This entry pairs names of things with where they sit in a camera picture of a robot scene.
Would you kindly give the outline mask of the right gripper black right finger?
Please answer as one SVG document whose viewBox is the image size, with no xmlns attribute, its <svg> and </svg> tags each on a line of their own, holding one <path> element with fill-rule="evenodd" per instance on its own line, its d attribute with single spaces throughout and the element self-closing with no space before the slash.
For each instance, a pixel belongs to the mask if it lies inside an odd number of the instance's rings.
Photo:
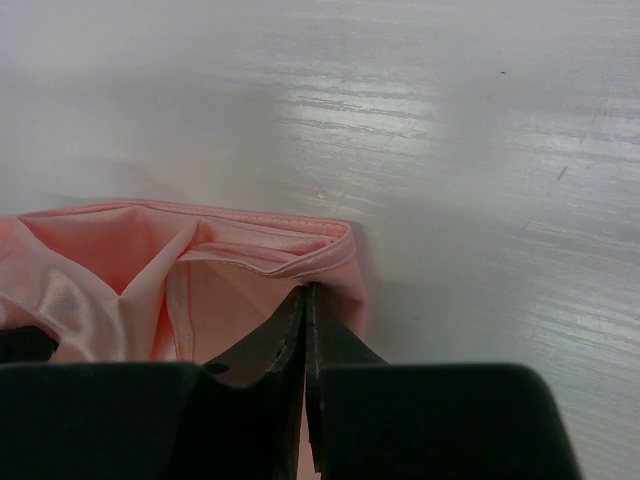
<svg viewBox="0 0 640 480">
<path fill-rule="evenodd" d="M 325 479 L 578 479 L 555 398 L 512 363 L 393 365 L 306 297 L 306 414 Z"/>
</svg>

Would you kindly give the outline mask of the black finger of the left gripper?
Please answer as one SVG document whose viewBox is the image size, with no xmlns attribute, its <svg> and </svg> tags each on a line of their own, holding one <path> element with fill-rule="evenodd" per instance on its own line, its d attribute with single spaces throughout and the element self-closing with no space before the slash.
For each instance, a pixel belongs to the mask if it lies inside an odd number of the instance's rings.
<svg viewBox="0 0 640 480">
<path fill-rule="evenodd" d="M 0 362 L 47 362 L 58 348 L 58 342 L 35 326 L 2 330 Z"/>
</svg>

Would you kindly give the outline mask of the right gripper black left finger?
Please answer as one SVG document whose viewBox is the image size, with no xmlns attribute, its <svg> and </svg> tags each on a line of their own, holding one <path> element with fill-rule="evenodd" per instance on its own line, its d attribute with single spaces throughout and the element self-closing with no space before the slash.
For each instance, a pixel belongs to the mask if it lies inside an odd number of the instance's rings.
<svg viewBox="0 0 640 480">
<path fill-rule="evenodd" d="M 5 479 L 293 479 L 306 291 L 213 360 L 1 363 Z"/>
</svg>

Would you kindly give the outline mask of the pink satin napkin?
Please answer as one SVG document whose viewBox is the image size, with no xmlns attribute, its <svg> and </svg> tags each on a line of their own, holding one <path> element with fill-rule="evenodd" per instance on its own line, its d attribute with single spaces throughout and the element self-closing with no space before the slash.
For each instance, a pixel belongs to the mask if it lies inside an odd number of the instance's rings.
<svg viewBox="0 0 640 480">
<path fill-rule="evenodd" d="M 117 202 L 1 221 L 1 331 L 41 329 L 56 364 L 202 365 L 313 283 L 359 336 L 366 291 L 337 220 Z M 307 431 L 302 403 L 293 479 L 314 477 Z"/>
</svg>

